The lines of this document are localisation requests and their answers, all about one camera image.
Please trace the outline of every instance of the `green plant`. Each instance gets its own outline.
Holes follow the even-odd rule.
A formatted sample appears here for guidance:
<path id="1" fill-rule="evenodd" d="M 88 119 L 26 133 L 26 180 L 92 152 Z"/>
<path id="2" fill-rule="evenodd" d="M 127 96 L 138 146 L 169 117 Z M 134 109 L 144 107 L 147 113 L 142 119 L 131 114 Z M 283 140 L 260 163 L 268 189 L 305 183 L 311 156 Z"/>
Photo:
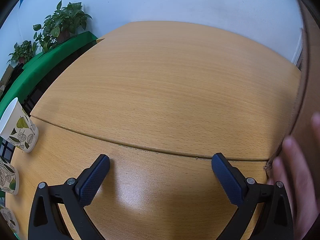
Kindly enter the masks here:
<path id="1" fill-rule="evenodd" d="M 57 10 L 54 14 L 48 15 L 44 21 L 43 26 L 41 24 L 33 25 L 33 29 L 36 31 L 33 38 L 36 42 L 40 43 L 42 51 L 46 53 L 51 47 L 55 47 L 58 44 L 57 38 L 61 33 L 75 34 L 76 29 L 81 25 L 85 30 L 87 27 L 87 19 L 92 17 L 89 14 L 85 14 L 81 10 L 81 2 L 70 3 L 66 7 L 61 7 L 62 0 L 57 5 Z"/>
<path id="2" fill-rule="evenodd" d="M 12 55 L 11 59 L 9 61 L 14 61 L 17 63 L 19 58 L 25 57 L 26 62 L 28 62 L 30 59 L 32 59 L 36 53 L 38 46 L 36 42 L 33 42 L 31 46 L 31 41 L 24 41 L 21 45 L 18 46 L 18 43 L 14 45 L 14 52 L 10 53 Z"/>

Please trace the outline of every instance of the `green cloth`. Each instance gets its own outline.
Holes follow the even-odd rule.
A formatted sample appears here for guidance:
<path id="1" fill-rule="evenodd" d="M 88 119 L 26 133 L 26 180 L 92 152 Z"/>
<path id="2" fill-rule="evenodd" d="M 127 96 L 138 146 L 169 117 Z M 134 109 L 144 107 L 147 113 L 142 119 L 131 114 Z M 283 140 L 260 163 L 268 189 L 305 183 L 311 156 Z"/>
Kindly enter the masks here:
<path id="1" fill-rule="evenodd" d="M 40 52 L 23 66 L 23 72 L 14 81 L 0 102 L 0 116 L 14 98 L 18 98 L 22 104 L 35 86 L 52 70 L 59 62 L 70 54 L 97 39 L 91 32 L 84 32 L 71 37 L 69 40 L 50 49 L 46 54 Z"/>

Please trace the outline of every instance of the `terracotta pot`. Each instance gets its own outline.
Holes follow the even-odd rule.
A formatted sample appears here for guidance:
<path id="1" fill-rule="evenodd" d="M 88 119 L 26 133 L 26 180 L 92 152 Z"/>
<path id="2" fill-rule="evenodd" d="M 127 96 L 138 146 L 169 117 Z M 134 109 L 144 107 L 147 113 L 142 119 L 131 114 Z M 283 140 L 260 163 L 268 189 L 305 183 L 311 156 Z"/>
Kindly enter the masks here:
<path id="1" fill-rule="evenodd" d="M 19 58 L 19 63 L 22 63 L 24 65 L 26 63 L 26 58 L 25 57 L 20 57 Z"/>
<path id="2" fill-rule="evenodd" d="M 70 39 L 70 31 L 64 30 L 60 32 L 59 36 L 57 37 L 58 44 L 64 43 L 66 40 Z"/>

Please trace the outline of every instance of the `metal screw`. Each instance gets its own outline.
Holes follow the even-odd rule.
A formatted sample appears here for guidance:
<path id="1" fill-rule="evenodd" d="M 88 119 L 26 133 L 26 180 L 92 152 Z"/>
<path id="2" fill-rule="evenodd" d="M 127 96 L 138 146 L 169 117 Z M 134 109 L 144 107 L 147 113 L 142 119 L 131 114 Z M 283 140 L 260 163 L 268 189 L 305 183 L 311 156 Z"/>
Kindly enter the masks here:
<path id="1" fill-rule="evenodd" d="M 248 182 L 249 184 L 255 184 L 255 183 L 256 183 L 256 181 L 254 180 L 254 178 L 247 178 L 247 182 Z"/>
<path id="2" fill-rule="evenodd" d="M 278 187 L 283 187 L 283 183 L 281 181 L 277 181 L 276 184 L 277 184 Z"/>
<path id="3" fill-rule="evenodd" d="M 74 184 L 75 182 L 76 182 L 76 180 L 75 180 L 74 178 L 70 178 L 70 179 L 67 180 L 67 184 L 68 184 L 68 185 L 72 185 L 72 184 Z"/>
<path id="4" fill-rule="evenodd" d="M 38 187 L 39 188 L 44 188 L 45 187 L 45 183 L 44 182 L 39 183 Z"/>

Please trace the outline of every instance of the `wooden tabletop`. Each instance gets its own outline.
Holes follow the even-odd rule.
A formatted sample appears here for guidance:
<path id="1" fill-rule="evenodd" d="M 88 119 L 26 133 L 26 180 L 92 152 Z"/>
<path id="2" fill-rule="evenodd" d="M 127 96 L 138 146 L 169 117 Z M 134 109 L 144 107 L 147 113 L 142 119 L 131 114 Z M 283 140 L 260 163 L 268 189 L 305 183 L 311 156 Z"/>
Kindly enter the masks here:
<path id="1" fill-rule="evenodd" d="M 12 165 L 20 174 L 17 195 L 6 194 L 6 206 L 27 239 L 34 193 L 41 181 L 64 183 L 104 153 L 111 169 L 92 204 L 85 207 L 106 239 L 215 239 L 232 217 L 231 205 L 207 159 L 176 156 L 124 147 L 84 136 L 32 117 L 39 138 L 31 153 L 15 149 Z M 232 161 L 246 177 L 266 181 L 264 162 Z M 63 217 L 79 239 L 66 210 Z M 254 215 L 244 239 L 257 221 Z"/>
<path id="2" fill-rule="evenodd" d="M 71 64 L 31 114 L 160 153 L 267 160 L 289 123 L 299 79 L 296 66 L 240 35 L 133 22 Z"/>

